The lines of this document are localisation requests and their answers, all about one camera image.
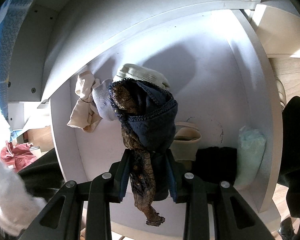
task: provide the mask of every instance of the lace trim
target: lace trim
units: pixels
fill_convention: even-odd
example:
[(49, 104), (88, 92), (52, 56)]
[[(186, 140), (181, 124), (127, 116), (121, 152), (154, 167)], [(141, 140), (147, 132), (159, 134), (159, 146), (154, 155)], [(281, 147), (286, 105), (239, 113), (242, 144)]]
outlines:
[[(166, 102), (163, 106), (161, 106), (160, 108), (158, 108), (157, 110), (153, 111), (150, 114), (146, 114), (146, 115), (140, 115), (140, 116), (130, 116), (127, 117), (126, 114), (123, 114), (123, 112), (118, 108), (118, 106), (114, 103), (114, 101), (112, 100), (112, 91), (111, 89), (116, 86), (117, 84), (120, 84), (122, 81), (127, 81), (127, 80), (131, 80), (137, 84), (141, 84), (142, 89), (144, 89), (146, 91), (146, 93), (148, 94), (148, 96), (150, 96), (150, 98), (158, 105), (159, 102), (156, 98), (154, 98), (151, 94), (151, 92), (149, 90), (147, 90), (144, 85), (149, 86), (149, 87), (153, 87), (157, 90), (159, 90), (160, 92), (162, 92), (164, 95), (170, 97), (170, 99), (168, 100), (168, 102)], [(145, 121), (145, 120), (149, 120), (152, 118), (155, 118), (161, 114), (164, 114), (168, 111), (170, 111), (172, 108), (174, 108), (175, 106), (178, 105), (177, 101), (173, 98), (172, 94), (167, 91), (162, 89), (161, 87), (150, 83), (148, 81), (142, 81), (142, 80), (135, 80), (132, 78), (124, 78), (120, 81), (117, 82), (113, 82), (112, 84), (109, 85), (109, 93), (110, 93), (110, 104), (112, 106), (112, 108), (114, 109), (114, 112), (116, 113), (117, 117), (119, 120), (122, 120), (123, 122), (127, 122), (127, 121), (131, 121), (131, 122), (140, 122), (140, 121)]]

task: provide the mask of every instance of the gold lace fabric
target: gold lace fabric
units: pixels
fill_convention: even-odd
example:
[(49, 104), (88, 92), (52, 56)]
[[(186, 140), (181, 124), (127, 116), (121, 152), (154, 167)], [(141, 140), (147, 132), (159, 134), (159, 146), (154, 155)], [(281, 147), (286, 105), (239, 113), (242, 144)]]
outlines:
[[(123, 111), (126, 114), (139, 114), (135, 101), (132, 99), (129, 91), (120, 82), (110, 88), (110, 95), (120, 111)], [(116, 114), (119, 114), (119, 110), (114, 109)], [(121, 132), (125, 147), (132, 150), (135, 159), (142, 160), (141, 174), (134, 174), (138, 168), (137, 166), (134, 166), (130, 171), (134, 205), (146, 215), (147, 225), (159, 226), (165, 221), (165, 218), (159, 216), (159, 213), (151, 206), (155, 194), (155, 180), (151, 166), (150, 153), (140, 143), (135, 132), (129, 129), (127, 123), (122, 124)], [(142, 188), (143, 192), (136, 190), (137, 188)]]

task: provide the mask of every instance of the sock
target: sock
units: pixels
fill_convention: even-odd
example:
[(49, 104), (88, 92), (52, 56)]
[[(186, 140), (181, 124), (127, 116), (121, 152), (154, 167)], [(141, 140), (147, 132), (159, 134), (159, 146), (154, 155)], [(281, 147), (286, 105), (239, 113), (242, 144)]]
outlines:
[(104, 80), (100, 86), (92, 90), (93, 101), (96, 104), (99, 115), (108, 121), (117, 119), (109, 98), (109, 85), (112, 84), (112, 79)]

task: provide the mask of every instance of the black shoe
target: black shoe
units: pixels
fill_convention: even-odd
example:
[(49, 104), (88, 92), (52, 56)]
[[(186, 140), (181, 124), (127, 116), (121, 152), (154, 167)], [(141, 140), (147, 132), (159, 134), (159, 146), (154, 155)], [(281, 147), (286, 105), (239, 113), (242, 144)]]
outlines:
[(282, 240), (292, 240), (294, 237), (294, 229), (292, 226), (291, 217), (286, 218), (280, 223), (280, 228), (277, 230)]

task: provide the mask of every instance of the beige fabric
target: beige fabric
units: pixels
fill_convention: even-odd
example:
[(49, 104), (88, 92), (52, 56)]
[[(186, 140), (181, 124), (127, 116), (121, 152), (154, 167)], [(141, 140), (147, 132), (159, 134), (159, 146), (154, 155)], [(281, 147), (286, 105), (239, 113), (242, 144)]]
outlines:
[(80, 232), (80, 240), (85, 240), (86, 238), (86, 228), (82, 229)]
[(193, 123), (177, 122), (176, 126), (181, 126), (182, 128), (176, 133), (170, 150), (175, 161), (183, 163), (189, 171), (192, 168), (192, 161), (195, 161), (201, 133)]
[(124, 78), (148, 81), (165, 90), (170, 87), (168, 80), (160, 72), (134, 64), (124, 64), (120, 67), (113, 78), (113, 82), (120, 81)]
[(94, 106), (92, 90), (100, 85), (100, 80), (95, 79), (87, 70), (78, 76), (75, 93), (80, 97), (72, 110), (68, 126), (81, 128), (85, 132), (93, 132), (101, 121), (98, 109)]

